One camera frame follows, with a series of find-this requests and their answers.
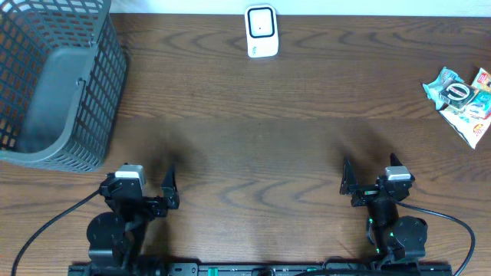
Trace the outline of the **teal small packet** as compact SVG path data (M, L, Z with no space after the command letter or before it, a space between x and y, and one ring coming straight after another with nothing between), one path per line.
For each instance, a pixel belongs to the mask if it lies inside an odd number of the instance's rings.
M427 98L435 103L436 110L441 110L445 103L440 99L440 93L452 83L463 82L464 80L455 71L443 67L436 80L429 84L422 84L422 86L427 94Z

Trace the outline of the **white snack bag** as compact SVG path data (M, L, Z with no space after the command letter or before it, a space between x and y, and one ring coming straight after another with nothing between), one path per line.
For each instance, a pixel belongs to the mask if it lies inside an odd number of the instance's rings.
M490 73L480 68L470 86L477 88L479 92L481 90L490 92ZM471 117L466 114L465 108L463 110L455 110L447 105L445 109L440 111L440 115L472 149L475 149L477 143L490 126L490 115L486 119Z

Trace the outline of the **teal tissue pack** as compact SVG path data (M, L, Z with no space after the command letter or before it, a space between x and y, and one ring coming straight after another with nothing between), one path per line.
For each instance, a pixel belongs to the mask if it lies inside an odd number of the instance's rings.
M486 119L490 115L490 92L481 90L467 105L468 116Z

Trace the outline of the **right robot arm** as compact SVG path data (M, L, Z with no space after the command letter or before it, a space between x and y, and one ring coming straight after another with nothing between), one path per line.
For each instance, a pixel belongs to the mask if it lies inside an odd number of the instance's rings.
M353 207L367 208L367 238L377 249L377 256L370 260L374 270L416 262L426 255L427 223L421 218L399 216L397 210L397 205L410 195L414 181L393 153L384 174L371 185L361 185L350 161L344 161L340 193L351 197Z

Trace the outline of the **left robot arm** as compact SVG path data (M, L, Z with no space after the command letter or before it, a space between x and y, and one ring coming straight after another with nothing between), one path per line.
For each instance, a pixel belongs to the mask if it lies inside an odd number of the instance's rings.
M179 208L175 167L166 172L160 185L162 195L145 196L146 182L141 165L125 163L100 184L99 194L110 211L95 217L87 227L90 275L166 274L162 261L142 256L140 250L148 224Z

